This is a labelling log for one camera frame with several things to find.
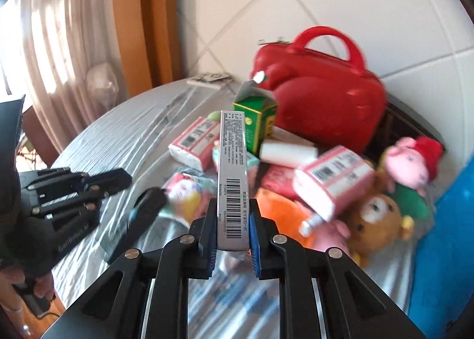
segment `brown plush toy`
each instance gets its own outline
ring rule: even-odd
[[[401,216],[397,203],[381,193],[385,187],[385,172],[377,172],[372,190],[350,204],[340,217],[351,231],[347,240],[351,257],[361,267],[368,266],[369,255],[413,234],[413,219]]]

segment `sheer curtain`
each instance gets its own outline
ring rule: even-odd
[[[0,10],[0,95],[26,93],[59,152],[106,111],[86,76],[110,63],[108,32],[104,0],[8,0]]]

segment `green box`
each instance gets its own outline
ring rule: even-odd
[[[245,141],[248,152],[258,156],[264,138],[272,135],[278,104],[272,92],[259,89],[253,81],[243,84],[234,110],[245,113]]]

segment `red suitcase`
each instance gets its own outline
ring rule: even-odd
[[[322,35],[340,38],[349,59],[306,48]],[[273,91],[279,104],[275,125],[321,146],[362,153],[385,111],[382,83],[366,70],[354,42],[330,27],[311,27],[292,44],[265,45],[255,56],[252,76],[258,71],[267,77],[260,87]]]

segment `white paper roll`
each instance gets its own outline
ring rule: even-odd
[[[318,150],[312,146],[282,143],[266,139],[260,146],[260,160],[269,164],[298,168],[318,158]]]

